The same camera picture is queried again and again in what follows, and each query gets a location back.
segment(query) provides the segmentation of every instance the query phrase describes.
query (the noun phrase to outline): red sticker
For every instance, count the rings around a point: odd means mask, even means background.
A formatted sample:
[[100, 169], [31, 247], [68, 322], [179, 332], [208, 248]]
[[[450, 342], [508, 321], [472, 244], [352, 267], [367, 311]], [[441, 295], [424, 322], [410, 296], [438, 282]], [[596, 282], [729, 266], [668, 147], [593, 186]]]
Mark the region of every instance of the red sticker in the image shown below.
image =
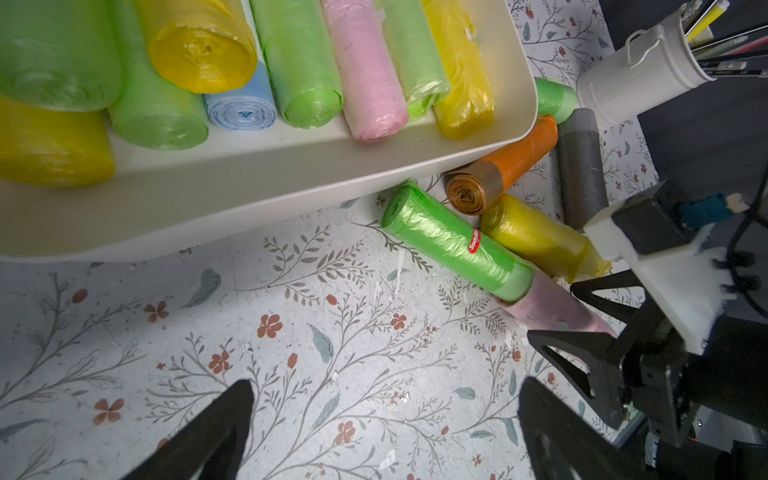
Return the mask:
[[480, 230], [472, 230], [472, 241], [469, 242], [469, 253], [474, 253], [480, 248]]

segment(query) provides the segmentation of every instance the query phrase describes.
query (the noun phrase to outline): floor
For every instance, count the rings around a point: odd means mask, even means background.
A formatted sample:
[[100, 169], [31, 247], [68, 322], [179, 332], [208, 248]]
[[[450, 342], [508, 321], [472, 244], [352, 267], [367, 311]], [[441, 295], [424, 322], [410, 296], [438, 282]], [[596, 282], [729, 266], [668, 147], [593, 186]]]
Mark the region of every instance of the floor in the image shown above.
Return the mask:
[[[509, 2], [536, 75], [613, 51], [596, 1]], [[657, 181], [636, 119], [603, 149], [611, 201]], [[511, 193], [560, 218], [555, 165]], [[120, 478], [242, 378], [240, 478], [531, 478], [526, 376], [615, 437], [488, 294], [381, 231], [391, 194], [146, 262], [0, 263], [0, 478]]]

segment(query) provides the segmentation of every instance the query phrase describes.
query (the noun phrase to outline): yellow garbage bag roll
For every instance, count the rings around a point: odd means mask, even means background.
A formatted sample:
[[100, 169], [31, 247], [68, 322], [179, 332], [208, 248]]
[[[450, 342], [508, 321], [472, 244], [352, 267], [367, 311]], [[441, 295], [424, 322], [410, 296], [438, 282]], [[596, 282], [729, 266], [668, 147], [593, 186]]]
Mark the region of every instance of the yellow garbage bag roll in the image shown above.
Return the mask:
[[44, 110], [0, 96], [1, 178], [77, 187], [113, 173], [103, 112]]
[[512, 195], [502, 195], [485, 211], [480, 231], [568, 283], [597, 278], [611, 269], [611, 262], [600, 257], [587, 237]]
[[157, 73], [196, 94], [244, 87], [258, 64], [241, 0], [135, 0]]
[[459, 0], [422, 0], [422, 5], [451, 81], [451, 93], [434, 107], [437, 123], [446, 137], [468, 137], [493, 123], [496, 105], [472, 24]]

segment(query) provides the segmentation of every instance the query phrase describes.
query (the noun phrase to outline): white storage bin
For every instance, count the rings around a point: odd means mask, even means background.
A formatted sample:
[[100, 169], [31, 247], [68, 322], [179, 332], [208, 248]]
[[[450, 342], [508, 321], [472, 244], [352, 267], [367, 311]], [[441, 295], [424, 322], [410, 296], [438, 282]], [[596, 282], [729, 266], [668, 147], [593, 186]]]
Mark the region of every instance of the white storage bin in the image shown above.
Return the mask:
[[537, 95], [505, 0], [464, 0], [496, 99], [496, 122], [463, 141], [430, 115], [378, 144], [355, 142], [343, 117], [306, 131], [210, 127], [186, 151], [157, 152], [112, 135], [118, 172], [53, 190], [0, 180], [0, 258], [135, 261], [253, 229], [409, 179], [467, 164], [533, 127]]
[[576, 91], [607, 130], [714, 80], [696, 62], [675, 11], [651, 30], [630, 35], [624, 47], [579, 77]]

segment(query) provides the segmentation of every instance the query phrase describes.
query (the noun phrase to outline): light green garbage bag roll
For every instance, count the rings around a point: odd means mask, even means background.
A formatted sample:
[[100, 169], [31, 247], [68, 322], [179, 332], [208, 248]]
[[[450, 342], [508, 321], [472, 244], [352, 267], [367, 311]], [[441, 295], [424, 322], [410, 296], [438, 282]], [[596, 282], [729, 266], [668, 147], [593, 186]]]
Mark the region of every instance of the light green garbage bag roll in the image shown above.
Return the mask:
[[382, 227], [504, 301], [521, 299], [533, 283], [535, 267], [481, 235], [414, 184], [397, 190]]
[[451, 91], [424, 7], [421, 0], [376, 0], [376, 8], [410, 121], [420, 120]]
[[536, 78], [538, 115], [551, 115], [558, 125], [571, 117], [578, 105], [576, 90], [551, 78]]
[[319, 0], [250, 0], [280, 113], [288, 125], [321, 127], [344, 97]]
[[182, 150], [208, 138], [203, 95], [179, 88], [152, 66], [133, 0], [108, 0], [123, 64], [123, 89], [109, 107], [120, 138], [154, 150]]
[[121, 82], [104, 0], [0, 0], [0, 94], [93, 111], [118, 98]]

